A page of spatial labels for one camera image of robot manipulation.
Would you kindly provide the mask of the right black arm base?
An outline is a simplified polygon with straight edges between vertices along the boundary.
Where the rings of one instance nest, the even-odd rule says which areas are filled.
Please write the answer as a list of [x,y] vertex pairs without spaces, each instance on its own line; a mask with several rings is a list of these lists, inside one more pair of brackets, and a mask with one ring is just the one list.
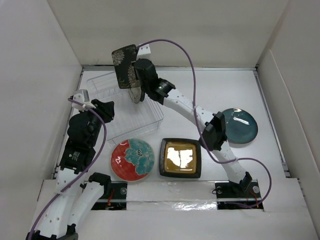
[[263,204],[259,184],[254,180],[244,193],[235,193],[228,181],[214,183],[211,192],[216,196],[217,208],[219,210],[259,209],[263,210]]

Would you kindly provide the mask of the square black floral plate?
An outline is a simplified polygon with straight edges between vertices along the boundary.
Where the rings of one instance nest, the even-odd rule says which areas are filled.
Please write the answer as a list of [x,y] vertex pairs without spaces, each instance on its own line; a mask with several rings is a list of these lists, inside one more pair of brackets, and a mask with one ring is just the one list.
[[113,66],[120,89],[140,88],[141,83],[136,75],[133,63],[137,59],[137,46],[127,45],[111,53]]

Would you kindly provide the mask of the round red teal floral plate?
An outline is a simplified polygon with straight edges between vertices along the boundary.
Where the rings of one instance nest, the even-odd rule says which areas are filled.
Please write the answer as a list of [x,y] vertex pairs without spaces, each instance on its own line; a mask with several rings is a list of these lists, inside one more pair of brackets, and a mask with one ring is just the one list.
[[111,153],[114,174],[126,182],[140,181],[148,176],[155,164],[155,153],[149,143],[130,138],[119,143]]

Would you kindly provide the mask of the square black yellow plate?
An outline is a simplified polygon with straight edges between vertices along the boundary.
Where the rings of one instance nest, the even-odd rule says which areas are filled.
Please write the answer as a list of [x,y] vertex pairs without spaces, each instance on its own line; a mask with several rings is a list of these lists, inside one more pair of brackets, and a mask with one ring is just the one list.
[[164,138],[159,153],[159,174],[169,178],[199,179],[202,172],[200,143],[188,138]]

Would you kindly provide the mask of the round beige tree-pattern plate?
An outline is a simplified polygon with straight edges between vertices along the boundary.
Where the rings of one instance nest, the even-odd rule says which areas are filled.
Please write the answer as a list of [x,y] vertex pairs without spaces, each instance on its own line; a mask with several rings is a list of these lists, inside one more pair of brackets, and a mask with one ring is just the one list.
[[128,92],[132,102],[135,104],[143,102],[145,99],[145,92],[143,91],[141,86],[130,88]]

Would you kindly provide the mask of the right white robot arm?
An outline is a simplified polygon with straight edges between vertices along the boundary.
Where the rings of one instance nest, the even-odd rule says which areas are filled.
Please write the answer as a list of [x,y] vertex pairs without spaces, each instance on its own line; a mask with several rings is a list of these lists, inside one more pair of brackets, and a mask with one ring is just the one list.
[[252,177],[231,150],[223,113],[212,113],[196,105],[194,99],[185,97],[173,83],[158,77],[156,68],[150,60],[140,58],[132,65],[142,90],[151,100],[176,111],[197,127],[199,144],[209,154],[213,153],[214,160],[222,165],[231,184],[232,193],[237,197],[246,194]]

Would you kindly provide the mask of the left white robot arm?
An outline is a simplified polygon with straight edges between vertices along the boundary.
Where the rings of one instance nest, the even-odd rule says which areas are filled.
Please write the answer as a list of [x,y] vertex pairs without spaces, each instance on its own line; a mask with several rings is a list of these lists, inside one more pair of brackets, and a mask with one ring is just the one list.
[[115,116],[113,101],[94,99],[83,102],[69,98],[78,114],[68,122],[67,141],[56,175],[54,196],[34,221],[28,240],[77,240],[84,219],[99,198],[112,195],[109,175],[87,172],[100,156],[103,147],[94,149],[100,131],[107,140],[106,124]]

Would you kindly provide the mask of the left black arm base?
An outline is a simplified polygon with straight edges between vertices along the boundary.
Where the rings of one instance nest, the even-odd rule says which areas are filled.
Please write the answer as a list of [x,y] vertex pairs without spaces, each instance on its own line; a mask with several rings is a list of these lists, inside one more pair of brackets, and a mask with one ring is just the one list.
[[128,183],[113,181],[108,195],[100,197],[93,205],[93,211],[122,211],[127,209]]

